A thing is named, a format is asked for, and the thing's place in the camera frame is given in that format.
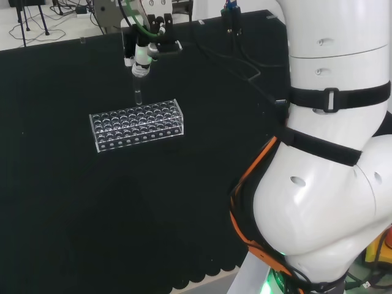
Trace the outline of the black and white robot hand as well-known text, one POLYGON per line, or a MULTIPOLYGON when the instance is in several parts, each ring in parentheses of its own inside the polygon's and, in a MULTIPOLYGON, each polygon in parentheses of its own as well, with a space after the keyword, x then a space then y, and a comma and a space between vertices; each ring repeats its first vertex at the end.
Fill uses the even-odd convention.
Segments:
POLYGON ((170 13, 156 17, 148 15, 151 33, 149 36, 141 31, 135 20, 142 21, 142 17, 127 17, 121 21, 122 42, 124 48, 124 63, 137 78, 149 74, 151 63, 162 55, 172 55, 182 52, 183 46, 175 37, 173 18, 170 13))

